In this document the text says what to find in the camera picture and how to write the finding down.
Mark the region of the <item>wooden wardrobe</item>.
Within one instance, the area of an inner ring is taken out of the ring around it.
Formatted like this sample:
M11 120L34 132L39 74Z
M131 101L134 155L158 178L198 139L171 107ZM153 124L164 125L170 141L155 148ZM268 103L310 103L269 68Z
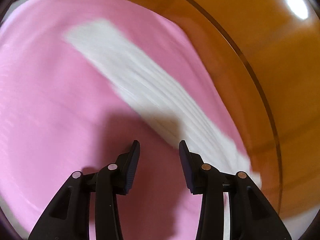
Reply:
M312 0L129 0L189 36L283 218L319 205L319 9Z

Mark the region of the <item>white knitted sock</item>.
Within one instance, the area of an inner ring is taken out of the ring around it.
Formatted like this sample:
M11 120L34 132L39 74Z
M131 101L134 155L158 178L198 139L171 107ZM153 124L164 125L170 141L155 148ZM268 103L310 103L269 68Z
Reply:
M129 199L120 200L126 239L194 239L201 197L186 187L178 145L218 170L251 172L244 143L202 61L178 28L160 26L146 42L97 18L63 39L77 59L73 106L91 120L77 133L78 164L105 166L132 140L141 144Z

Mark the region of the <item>pink bed cover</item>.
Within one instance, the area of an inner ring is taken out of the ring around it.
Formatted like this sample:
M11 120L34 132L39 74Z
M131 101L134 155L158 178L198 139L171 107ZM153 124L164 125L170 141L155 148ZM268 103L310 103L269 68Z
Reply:
M185 37L195 50L174 22L127 0L29 0L9 16L1 26L1 198L27 232L73 172L99 172L136 140L100 169L85 171L77 162L77 133L92 122L73 106L77 59L63 33L97 18L143 43L172 24L178 32L170 36ZM119 214L132 191L117 196Z

